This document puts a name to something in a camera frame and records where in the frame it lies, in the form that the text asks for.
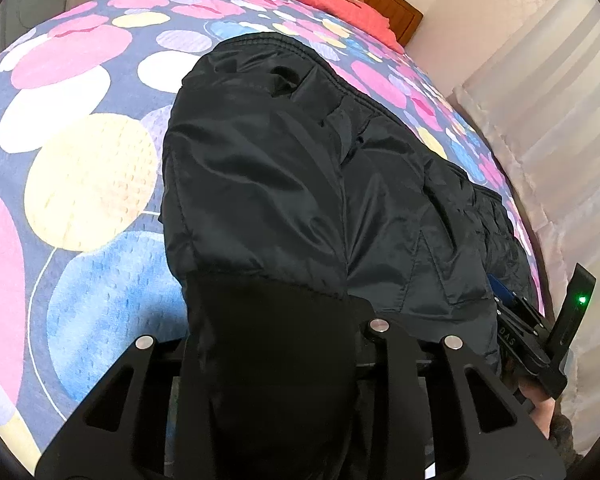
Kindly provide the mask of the person's right hand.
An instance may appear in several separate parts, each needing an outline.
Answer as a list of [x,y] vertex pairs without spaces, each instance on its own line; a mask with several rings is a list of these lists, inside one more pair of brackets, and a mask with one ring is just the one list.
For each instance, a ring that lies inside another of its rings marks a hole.
[[518,380],[518,388],[522,395],[532,405],[530,418],[547,439],[550,437],[550,424],[555,413],[556,401],[544,390],[544,388],[529,378],[521,377]]

